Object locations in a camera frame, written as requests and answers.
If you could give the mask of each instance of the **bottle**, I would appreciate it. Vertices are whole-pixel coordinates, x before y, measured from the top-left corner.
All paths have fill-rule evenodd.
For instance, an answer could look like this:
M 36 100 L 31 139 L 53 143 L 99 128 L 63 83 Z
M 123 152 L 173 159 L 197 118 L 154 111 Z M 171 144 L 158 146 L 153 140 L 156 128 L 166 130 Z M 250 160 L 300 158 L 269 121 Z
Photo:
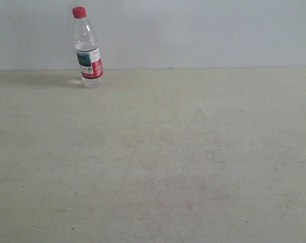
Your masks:
M 84 7 L 73 9 L 74 40 L 82 80 L 88 88 L 98 87 L 102 83 L 103 68 L 99 52 L 99 42 Z

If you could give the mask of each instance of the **red bottle cap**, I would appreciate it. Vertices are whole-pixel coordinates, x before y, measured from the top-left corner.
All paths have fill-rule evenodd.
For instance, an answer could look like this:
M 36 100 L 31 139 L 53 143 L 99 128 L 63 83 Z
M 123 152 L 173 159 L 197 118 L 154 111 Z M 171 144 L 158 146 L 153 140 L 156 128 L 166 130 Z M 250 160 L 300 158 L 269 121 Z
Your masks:
M 81 19 L 86 17 L 86 11 L 84 7 L 76 7 L 72 10 L 75 19 Z

